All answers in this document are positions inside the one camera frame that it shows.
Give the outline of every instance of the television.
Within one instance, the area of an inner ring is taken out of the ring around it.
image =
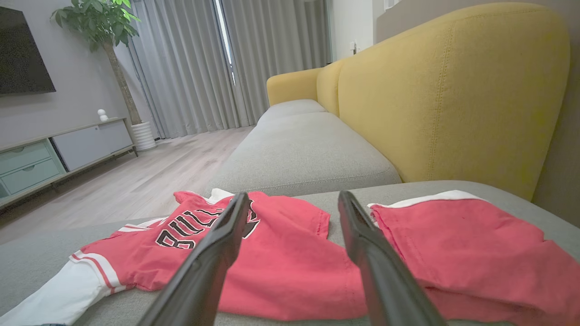
[[[0,96],[56,92],[21,11],[0,7]]]

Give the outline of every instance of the small white figurine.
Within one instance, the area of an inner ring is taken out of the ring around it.
[[[108,120],[108,116],[105,110],[100,109],[99,111],[97,111],[97,114],[99,115],[99,118],[101,118],[101,121]]]

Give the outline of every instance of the green leaves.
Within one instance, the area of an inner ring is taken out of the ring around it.
[[[103,12],[103,5],[100,3],[99,0],[93,0],[93,7],[98,11],[98,12]]]
[[[121,33],[123,33],[124,29],[125,25],[123,25],[122,23],[115,23],[115,25],[113,25],[113,33],[115,34],[115,37],[119,38],[121,36]]]
[[[71,0],[67,6],[52,13],[60,27],[79,32],[96,51],[103,44],[129,43],[129,37],[138,35],[131,26],[133,20],[140,21],[126,8],[130,0]]]

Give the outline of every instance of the yellow sofa backrest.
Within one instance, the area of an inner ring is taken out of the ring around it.
[[[349,58],[338,60],[322,68],[316,81],[317,100],[328,112],[339,115],[338,77],[340,69]]]
[[[530,200],[569,64],[567,29],[549,9],[474,6],[346,60],[339,115],[404,182],[469,180]]]

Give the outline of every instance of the tree trunk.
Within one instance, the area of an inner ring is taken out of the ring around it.
[[[119,87],[121,88],[121,93],[123,93],[123,98],[125,99],[125,104],[127,105],[127,109],[129,110],[129,118],[131,119],[132,125],[138,125],[142,123],[141,118],[139,117],[139,112],[137,112],[137,107],[135,106],[135,101],[133,101],[133,96],[131,96],[131,91],[129,90],[129,86],[127,85],[127,81],[125,80],[125,75],[123,74],[123,70],[119,65],[119,61],[117,60],[117,55],[115,54],[115,50],[113,49],[113,45],[105,42],[103,43],[103,49],[107,53],[107,57],[109,58],[109,62],[111,63],[111,67],[115,72],[115,77],[117,79],[117,83],[119,83]]]

